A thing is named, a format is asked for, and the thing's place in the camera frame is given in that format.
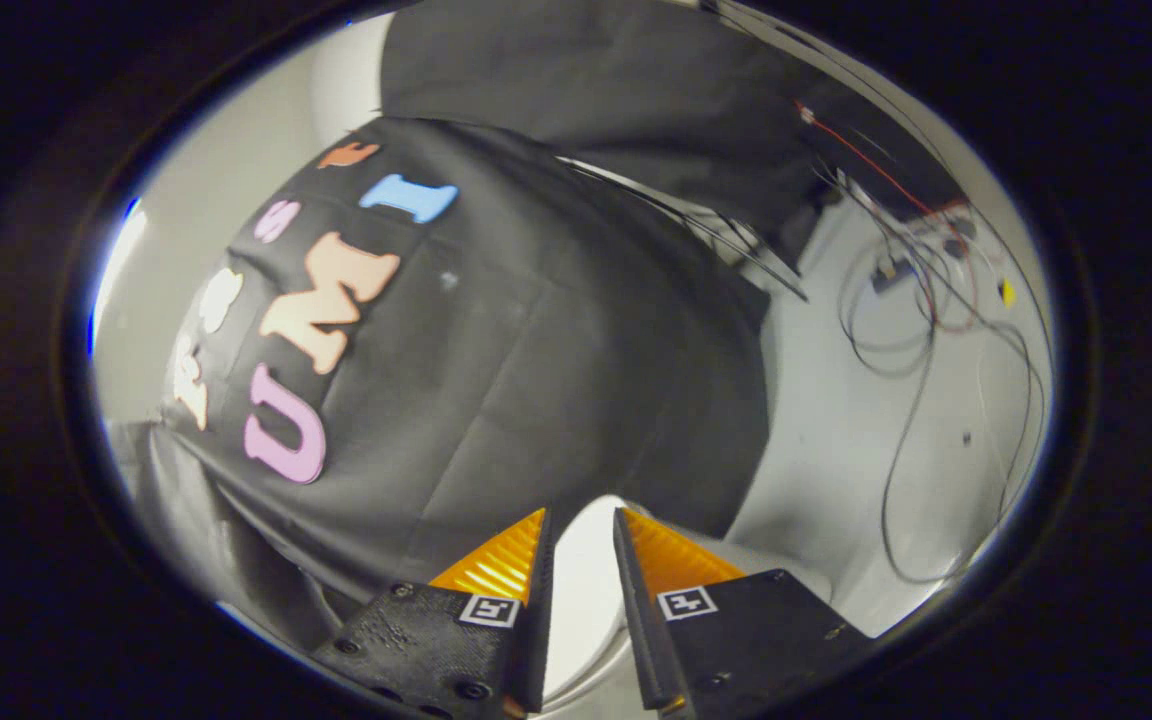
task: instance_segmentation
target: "orange letter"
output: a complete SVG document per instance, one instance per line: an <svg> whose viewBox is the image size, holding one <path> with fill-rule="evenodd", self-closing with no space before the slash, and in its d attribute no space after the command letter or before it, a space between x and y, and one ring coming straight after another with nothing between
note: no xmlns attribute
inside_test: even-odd
<svg viewBox="0 0 1152 720"><path fill-rule="evenodd" d="M329 232L306 252L305 270L314 289L275 297L262 319L260 334L287 338L314 361L314 372L325 376L338 364L346 338L343 332L323 332L316 325L356 323L358 306L342 286L358 302L374 300L396 272L397 256L364 252L340 241L340 233Z"/></svg>

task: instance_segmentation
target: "red wire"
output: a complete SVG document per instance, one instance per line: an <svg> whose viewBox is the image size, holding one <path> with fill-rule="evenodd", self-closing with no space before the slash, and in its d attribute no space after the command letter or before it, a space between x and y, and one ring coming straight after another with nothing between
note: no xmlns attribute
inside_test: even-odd
<svg viewBox="0 0 1152 720"><path fill-rule="evenodd" d="M881 174L881 176L884 176L885 179L887 179L887 182L890 182L892 187L895 187L896 190L900 190L901 195L904 195L905 197L908 197L908 199L910 202L914 203L915 206L918 206L918 210L922 210L924 215L935 217L935 218L940 219L941 222L943 222L947 228L950 228L950 232L954 233L954 237L957 238L960 245L963 247L963 259L964 259L963 262L968 266L968 275L970 278L972 278L972 310L973 310L973 312L968 316L968 323L964 323L964 324L961 324L961 325L952 325L950 326L950 325L942 324L941 320L940 320L940 318L937 318L937 310L934 308L932 309L932 318L937 318L935 319L935 324L940 325L941 329L946 331L946 332L961 333L961 332L967 332L967 331L971 329L972 325L975 324L975 310L977 309L977 304L979 302L979 291L978 291L978 288L977 288L977 281L975 281L975 270L972 268L972 258L970 258L970 256L968 255L968 242L963 238L963 236L961 236L961 234L958 234L958 229L954 227L954 223L950 223L950 222L948 222L948 220L946 220L941 215L938 215L934 210L929 209L927 205L924 205L923 200L919 200L918 197L914 197L908 190L905 190L905 188L901 183L896 182L896 179L892 177L890 174L887 174L887 170L885 170L882 168L879 168L878 167L878 162L874 162L873 160L870 160L869 156L865 156L864 152L861 152L859 147L856 147L855 145L852 145L852 143L847 142L847 137L842 137L841 135L838 135L838 132L833 131L833 128L831 128L827 124L820 122L820 120L814 116L814 113L812 113L811 109L806 108L806 106L803 105L803 103L795 100L794 105L797 106L797 109L799 109L799 113L804 114L804 118L811 118L809 120L810 124L814 124L818 128L823 129L825 132L828 132L831 136L833 136L833 138L835 138L835 141L844 143L844 145L847 146L847 150L851 150L852 152L855 152L855 154L861 160L864 160L869 165L870 168L873 168L874 170L878 172L878 174Z"/></svg>

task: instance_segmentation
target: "screw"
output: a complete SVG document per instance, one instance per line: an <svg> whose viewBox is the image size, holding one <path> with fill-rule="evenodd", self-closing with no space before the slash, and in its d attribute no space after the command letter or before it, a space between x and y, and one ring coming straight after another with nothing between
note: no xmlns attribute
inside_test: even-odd
<svg viewBox="0 0 1152 720"><path fill-rule="evenodd" d="M721 673L710 675L707 679L700 680L700 689L703 689L703 691L721 691L723 685L727 684L726 675L726 673Z"/></svg>
<svg viewBox="0 0 1152 720"><path fill-rule="evenodd" d="M465 700L483 700L492 694L492 688L483 683L461 683L456 685L456 694Z"/></svg>

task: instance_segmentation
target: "electronic component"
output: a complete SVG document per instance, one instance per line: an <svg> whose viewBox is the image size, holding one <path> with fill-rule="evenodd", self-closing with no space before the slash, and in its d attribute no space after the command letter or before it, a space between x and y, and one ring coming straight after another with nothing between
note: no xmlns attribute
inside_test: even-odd
<svg viewBox="0 0 1152 720"><path fill-rule="evenodd" d="M914 264L909 262L909 258L901 258L895 264L886 266L886 268L879 266L878 270L874 270L873 274L874 293L882 295L882 293L888 291L895 283L912 274Z"/></svg>

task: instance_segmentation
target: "white object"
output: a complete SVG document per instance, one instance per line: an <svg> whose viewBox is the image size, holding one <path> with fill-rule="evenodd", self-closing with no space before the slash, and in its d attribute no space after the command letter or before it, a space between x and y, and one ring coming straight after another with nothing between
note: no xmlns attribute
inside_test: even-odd
<svg viewBox="0 0 1152 720"><path fill-rule="evenodd" d="M552 700L599 661L626 623L612 520L620 497L585 506L554 546L553 617L545 660L545 700Z"/></svg>

